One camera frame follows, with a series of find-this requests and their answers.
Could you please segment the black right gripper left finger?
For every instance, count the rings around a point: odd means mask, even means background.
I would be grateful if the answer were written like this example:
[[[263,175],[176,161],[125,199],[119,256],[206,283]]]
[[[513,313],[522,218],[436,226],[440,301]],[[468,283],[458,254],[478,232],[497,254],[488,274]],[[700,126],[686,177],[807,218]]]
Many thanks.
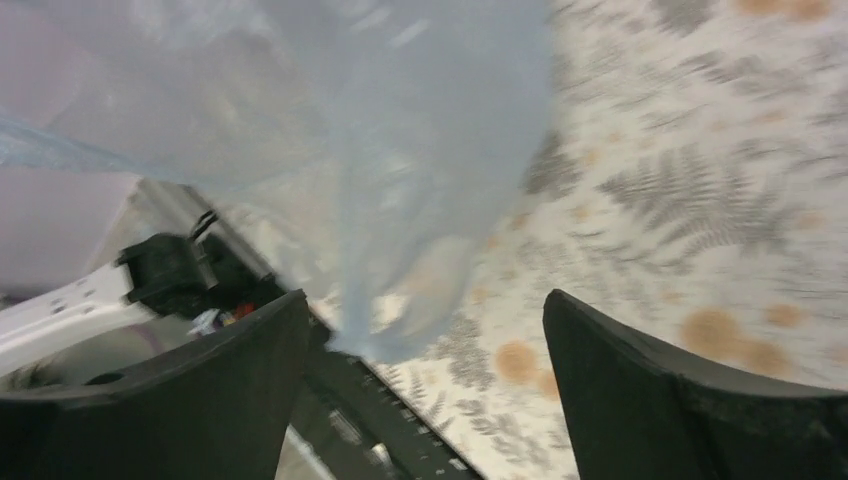
[[[309,344],[292,291],[84,385],[1,397],[5,479],[271,479]]]

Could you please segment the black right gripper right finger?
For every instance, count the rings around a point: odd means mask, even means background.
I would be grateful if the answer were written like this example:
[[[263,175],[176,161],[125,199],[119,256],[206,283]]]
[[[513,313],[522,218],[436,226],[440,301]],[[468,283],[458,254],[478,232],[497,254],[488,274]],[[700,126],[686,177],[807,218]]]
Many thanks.
[[[543,328],[583,479],[847,475],[847,395],[738,370],[561,291]]]

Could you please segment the light blue plastic trash bag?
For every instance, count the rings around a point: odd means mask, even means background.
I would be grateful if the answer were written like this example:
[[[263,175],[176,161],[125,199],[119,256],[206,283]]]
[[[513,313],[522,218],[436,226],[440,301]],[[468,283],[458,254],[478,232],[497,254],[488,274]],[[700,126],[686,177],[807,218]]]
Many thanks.
[[[546,1],[5,1],[1,162],[239,203],[331,348],[420,355],[543,143]]]

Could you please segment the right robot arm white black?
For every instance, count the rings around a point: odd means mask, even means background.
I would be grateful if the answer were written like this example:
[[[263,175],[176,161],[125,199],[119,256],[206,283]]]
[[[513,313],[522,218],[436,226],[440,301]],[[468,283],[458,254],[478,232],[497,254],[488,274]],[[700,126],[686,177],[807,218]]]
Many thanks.
[[[1,314],[12,372],[122,327],[232,313],[234,325],[80,384],[1,397],[5,479],[271,479],[292,418],[349,479],[478,472],[358,360],[327,351],[305,296],[220,238],[158,234]],[[756,376],[555,290],[544,332],[583,479],[843,479],[847,395]]]

